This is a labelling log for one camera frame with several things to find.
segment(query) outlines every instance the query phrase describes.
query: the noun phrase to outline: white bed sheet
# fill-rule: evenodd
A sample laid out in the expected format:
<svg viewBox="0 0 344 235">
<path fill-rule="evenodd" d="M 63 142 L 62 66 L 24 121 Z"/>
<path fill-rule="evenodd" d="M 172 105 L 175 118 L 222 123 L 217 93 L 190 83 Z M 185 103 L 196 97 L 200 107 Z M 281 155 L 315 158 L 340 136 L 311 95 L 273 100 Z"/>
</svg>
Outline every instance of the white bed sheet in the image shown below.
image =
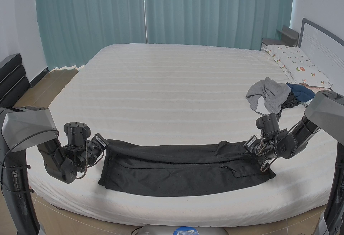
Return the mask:
<svg viewBox="0 0 344 235">
<path fill-rule="evenodd" d="M 125 44 L 103 48 L 50 105 L 62 145 L 63 125 L 88 124 L 92 136 L 138 145 L 213 144 L 259 134 L 259 117 L 245 94 L 266 76 L 288 82 L 262 51 L 190 45 Z M 282 112 L 291 128 L 304 107 Z M 50 177 L 36 147 L 27 150 L 30 185 L 49 203 L 122 224 L 239 226 L 274 222 L 327 202 L 336 142 L 320 131 L 305 151 L 278 159 L 276 177 L 236 191 L 161 198 L 107 190 L 98 185 L 103 162 L 84 179 L 65 184 Z"/>
</svg>

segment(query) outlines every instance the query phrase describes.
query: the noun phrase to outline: tiled floor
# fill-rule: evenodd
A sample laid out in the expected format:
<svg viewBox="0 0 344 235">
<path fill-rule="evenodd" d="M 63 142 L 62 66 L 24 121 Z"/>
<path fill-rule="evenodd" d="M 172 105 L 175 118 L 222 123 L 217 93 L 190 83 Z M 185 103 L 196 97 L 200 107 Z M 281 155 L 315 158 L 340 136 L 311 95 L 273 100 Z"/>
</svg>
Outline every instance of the tiled floor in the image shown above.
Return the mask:
<svg viewBox="0 0 344 235">
<path fill-rule="evenodd" d="M 77 73 L 72 70 L 55 70 L 47 74 L 17 102 L 16 106 L 48 107 L 56 95 Z M 130 235 L 136 226 L 95 220 L 69 211 L 60 211 L 44 199 L 32 194 L 38 220 L 47 235 Z M 227 227 L 230 235 L 298 235 L 313 233 L 324 206 L 279 222 L 256 226 Z M 0 234 L 15 235 L 16 229 L 0 194 Z"/>
</svg>

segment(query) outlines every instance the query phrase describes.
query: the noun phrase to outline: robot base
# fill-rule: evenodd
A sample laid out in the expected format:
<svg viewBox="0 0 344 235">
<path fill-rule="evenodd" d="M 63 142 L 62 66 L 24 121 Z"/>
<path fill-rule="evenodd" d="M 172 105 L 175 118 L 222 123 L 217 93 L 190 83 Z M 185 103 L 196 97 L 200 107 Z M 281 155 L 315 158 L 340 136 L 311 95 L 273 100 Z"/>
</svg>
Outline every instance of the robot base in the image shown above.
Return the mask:
<svg viewBox="0 0 344 235">
<path fill-rule="evenodd" d="M 178 231 L 180 226 L 145 225 L 136 235 L 228 235 L 221 227 L 190 227 Z"/>
</svg>

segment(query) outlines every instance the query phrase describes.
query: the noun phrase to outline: white tag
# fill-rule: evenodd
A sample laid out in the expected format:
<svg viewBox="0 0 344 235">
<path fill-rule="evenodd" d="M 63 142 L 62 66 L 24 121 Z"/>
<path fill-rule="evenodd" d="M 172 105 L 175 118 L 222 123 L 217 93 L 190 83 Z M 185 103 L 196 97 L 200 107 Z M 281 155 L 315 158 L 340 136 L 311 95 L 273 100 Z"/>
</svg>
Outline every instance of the white tag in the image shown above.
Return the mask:
<svg viewBox="0 0 344 235">
<path fill-rule="evenodd" d="M 253 136 L 251 138 L 251 140 L 247 143 L 247 147 L 250 147 L 252 145 L 252 143 L 254 143 L 256 141 L 257 137 L 256 136 Z"/>
<path fill-rule="evenodd" d="M 106 147 L 105 142 L 104 142 L 99 136 L 96 136 L 96 139 L 101 143 L 101 145 L 103 145 L 104 147 Z"/>
</svg>

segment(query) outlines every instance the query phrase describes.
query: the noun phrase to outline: gray garment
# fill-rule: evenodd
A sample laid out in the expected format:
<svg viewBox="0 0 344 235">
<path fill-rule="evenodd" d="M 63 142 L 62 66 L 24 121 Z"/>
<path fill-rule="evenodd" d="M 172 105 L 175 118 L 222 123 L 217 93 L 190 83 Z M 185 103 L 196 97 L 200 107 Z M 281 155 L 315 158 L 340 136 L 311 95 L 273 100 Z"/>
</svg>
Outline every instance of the gray garment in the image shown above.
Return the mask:
<svg viewBox="0 0 344 235">
<path fill-rule="evenodd" d="M 256 111 L 258 99 L 263 96 L 265 99 L 265 107 L 269 112 L 279 113 L 281 104 L 283 104 L 291 89 L 287 84 L 277 83 L 269 77 L 253 84 L 246 94 L 246 99 L 250 103 L 253 111 Z"/>
</svg>

